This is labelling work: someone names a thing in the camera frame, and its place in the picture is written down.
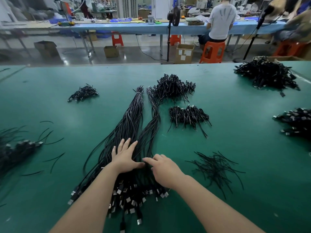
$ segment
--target dark shorts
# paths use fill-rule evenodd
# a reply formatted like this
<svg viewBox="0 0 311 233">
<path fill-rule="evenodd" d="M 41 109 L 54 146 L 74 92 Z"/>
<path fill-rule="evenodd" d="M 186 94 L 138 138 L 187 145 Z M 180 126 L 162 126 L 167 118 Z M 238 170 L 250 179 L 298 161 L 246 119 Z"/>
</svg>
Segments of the dark shorts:
<svg viewBox="0 0 311 233">
<path fill-rule="evenodd" d="M 199 37 L 199 44 L 200 45 L 205 45 L 207 42 L 212 42 L 212 43 L 220 43 L 224 42 L 226 39 L 212 39 L 208 34 L 205 35 L 198 35 Z"/>
</svg>

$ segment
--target concrete floor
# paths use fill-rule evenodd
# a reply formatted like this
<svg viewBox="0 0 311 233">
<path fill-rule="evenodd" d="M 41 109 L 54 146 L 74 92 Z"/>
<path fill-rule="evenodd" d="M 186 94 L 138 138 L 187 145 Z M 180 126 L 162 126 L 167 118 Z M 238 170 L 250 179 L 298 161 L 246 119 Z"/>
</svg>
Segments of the concrete floor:
<svg viewBox="0 0 311 233">
<path fill-rule="evenodd" d="M 34 67 L 40 66 L 69 66 L 69 65 L 89 65 L 89 64 L 160 64 L 161 59 L 166 59 L 167 54 L 167 38 L 163 36 L 163 56 L 160 55 L 160 36 L 148 36 L 148 35 L 122 35 L 124 47 L 118 47 L 120 56 L 118 58 L 106 58 L 104 54 L 104 46 L 111 46 L 111 38 L 98 39 L 94 41 L 95 53 L 91 54 L 91 58 L 88 58 L 86 51 L 83 47 L 81 39 L 75 39 L 73 37 L 51 37 L 51 36 L 31 36 L 22 38 L 23 43 L 26 45 L 32 57 L 22 48 L 20 42 L 17 39 L 9 39 L 8 43 L 11 49 L 8 49 L 4 42 L 0 40 L 0 54 L 7 57 L 3 58 L 0 62 L 1 65 L 21 65 L 31 64 Z M 38 41 L 53 41 L 57 45 L 57 50 L 60 54 L 60 59 L 44 60 L 39 52 L 34 48 L 34 42 Z M 182 43 L 196 44 L 198 45 L 198 37 L 185 35 L 182 38 Z M 264 44 L 266 40 L 256 39 L 246 60 L 252 60 L 254 56 L 258 55 L 271 55 L 275 48 L 271 45 Z M 223 56 L 223 62 L 232 62 L 233 58 L 243 58 L 245 51 L 248 47 L 250 40 L 240 39 L 238 50 L 234 52 L 232 56 L 231 52 L 234 48 L 236 37 L 232 37 L 229 46 L 226 48 L 226 52 Z M 174 61 L 176 47 L 170 47 L 170 60 Z M 195 46 L 192 63 L 198 63 L 202 54 L 202 50 Z"/>
</svg>

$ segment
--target white sticker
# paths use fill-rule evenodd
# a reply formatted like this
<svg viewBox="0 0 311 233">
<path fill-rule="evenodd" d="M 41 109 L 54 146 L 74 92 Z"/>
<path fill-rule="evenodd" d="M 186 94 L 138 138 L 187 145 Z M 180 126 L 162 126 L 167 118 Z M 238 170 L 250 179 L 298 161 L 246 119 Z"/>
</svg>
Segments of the white sticker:
<svg viewBox="0 0 311 233">
<path fill-rule="evenodd" d="M 185 50 L 185 55 L 191 55 L 191 50 Z"/>
</svg>

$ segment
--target pile of cables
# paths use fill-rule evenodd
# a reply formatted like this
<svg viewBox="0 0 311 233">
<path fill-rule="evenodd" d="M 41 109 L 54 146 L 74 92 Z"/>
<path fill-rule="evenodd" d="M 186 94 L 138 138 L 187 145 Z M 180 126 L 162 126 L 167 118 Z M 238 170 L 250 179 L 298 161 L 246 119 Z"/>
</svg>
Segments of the pile of cables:
<svg viewBox="0 0 311 233">
<path fill-rule="evenodd" d="M 24 162 L 26 159 L 34 155 L 43 142 L 31 142 L 29 140 L 20 139 L 18 133 L 21 128 L 11 128 L 0 131 L 0 177 L 6 175 L 11 169 Z M 17 142 L 13 147 L 10 142 Z"/>
<path fill-rule="evenodd" d="M 158 81 L 157 86 L 153 86 L 151 92 L 158 101 L 163 102 L 164 99 L 172 99 L 175 103 L 177 100 L 183 99 L 189 102 L 187 93 L 192 94 L 196 87 L 195 83 L 182 82 L 177 75 L 164 74 Z"/>
<path fill-rule="evenodd" d="M 223 191 L 224 184 L 229 188 L 230 192 L 233 194 L 229 186 L 229 184 L 232 182 L 228 179 L 226 175 L 226 172 L 229 171 L 234 173 L 238 177 L 242 185 L 242 189 L 244 189 L 243 183 L 240 177 L 238 176 L 237 172 L 239 173 L 245 172 L 240 172 L 231 168 L 232 164 L 238 163 L 228 160 L 219 151 L 218 153 L 213 152 L 213 156 L 206 156 L 200 152 L 195 153 L 201 158 L 200 161 L 193 160 L 186 162 L 195 164 L 197 166 L 197 169 L 195 169 L 194 171 L 200 171 L 204 175 L 204 180 L 206 180 L 206 178 L 210 180 L 210 184 L 207 186 L 207 188 L 210 187 L 213 184 L 213 182 L 215 182 L 218 188 L 221 189 L 225 200 L 227 200 L 226 195 Z"/>
<path fill-rule="evenodd" d="M 72 196 L 68 204 L 72 204 L 79 196 L 90 186 L 100 173 L 103 167 L 109 164 L 112 160 L 112 148 L 121 142 L 122 138 L 131 138 L 131 142 L 138 140 L 138 144 L 133 152 L 132 159 L 136 162 L 142 161 L 143 157 L 152 157 L 151 148 L 154 136 L 160 126 L 160 110 L 157 105 L 157 100 L 153 97 L 150 88 L 146 89 L 149 102 L 152 106 L 152 120 L 142 130 L 142 111 L 144 103 L 142 93 L 144 89 L 142 86 L 135 90 L 136 94 L 130 103 L 128 109 L 124 113 L 121 121 L 117 124 L 115 129 L 103 139 L 89 154 L 83 171 L 86 172 L 86 165 L 90 157 L 95 153 L 96 149 L 104 146 L 97 164 L 85 175 L 80 184 L 73 190 Z M 143 169 L 134 169 L 131 172 L 121 173 L 115 182 L 111 203 L 108 210 L 108 217 L 112 213 L 122 211 L 122 222 L 120 230 L 125 230 L 124 216 L 127 213 L 135 213 L 137 215 L 138 225 L 142 224 L 141 207 L 146 201 L 146 196 L 155 194 L 158 197 L 167 197 L 168 193 L 164 187 L 154 180 L 154 176 L 149 166 Z"/>
<path fill-rule="evenodd" d="M 78 91 L 72 94 L 67 101 L 68 102 L 70 102 L 71 100 L 81 101 L 88 97 L 97 96 L 97 95 L 98 93 L 96 92 L 96 89 L 93 88 L 93 86 L 86 84 L 85 87 L 82 87 L 82 88 L 80 87 Z"/>
<path fill-rule="evenodd" d="M 174 122 L 176 124 L 176 127 L 178 127 L 179 123 L 183 124 L 183 129 L 186 127 L 187 124 L 190 124 L 195 130 L 196 130 L 196 124 L 199 125 L 203 135 L 205 138 L 208 138 L 206 132 L 204 132 L 200 122 L 208 121 L 208 123 L 212 126 L 210 123 L 210 117 L 204 113 L 202 109 L 198 109 L 195 105 L 188 105 L 185 109 L 180 108 L 179 106 L 173 106 L 169 108 L 169 117 L 171 119 L 171 126 L 169 127 L 169 130 L 172 127 L 172 123 Z"/>
<path fill-rule="evenodd" d="M 300 136 L 311 140 L 311 110 L 296 108 L 284 114 L 273 116 L 276 120 L 290 125 L 290 128 L 283 129 L 281 132 L 286 136 Z"/>
<path fill-rule="evenodd" d="M 254 88 L 273 87 L 282 92 L 286 87 L 300 90 L 294 81 L 296 76 L 290 71 L 291 67 L 286 67 L 280 62 L 269 62 L 266 57 L 257 57 L 251 62 L 244 62 L 235 66 L 235 72 L 241 76 L 248 77 L 253 81 Z"/>
</svg>

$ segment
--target plastic stool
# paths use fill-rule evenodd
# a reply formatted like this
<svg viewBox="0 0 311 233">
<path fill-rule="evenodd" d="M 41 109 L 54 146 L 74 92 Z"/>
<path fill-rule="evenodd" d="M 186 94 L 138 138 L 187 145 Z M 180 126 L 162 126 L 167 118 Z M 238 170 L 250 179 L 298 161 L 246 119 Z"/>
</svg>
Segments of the plastic stool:
<svg viewBox="0 0 311 233">
<path fill-rule="evenodd" d="M 121 44 L 121 46 L 124 46 L 121 34 L 119 34 L 119 38 L 118 39 L 115 39 L 115 36 L 113 34 L 111 35 L 111 38 L 112 38 L 112 45 L 113 46 L 115 46 L 116 44 Z"/>
<path fill-rule="evenodd" d="M 169 42 L 171 43 L 171 46 L 174 46 L 175 43 L 181 43 L 181 35 L 172 35 L 170 38 L 169 38 Z"/>
<path fill-rule="evenodd" d="M 272 56 L 297 56 L 307 43 L 282 41 Z"/>
<path fill-rule="evenodd" d="M 219 48 L 221 49 L 221 54 L 218 55 L 218 50 Z M 220 43 L 212 43 L 212 42 L 207 42 L 204 47 L 204 51 L 202 53 L 201 59 L 200 59 L 200 64 L 202 62 L 206 63 L 221 63 L 222 62 L 222 57 L 224 55 L 225 51 L 225 42 L 220 42 Z"/>
</svg>

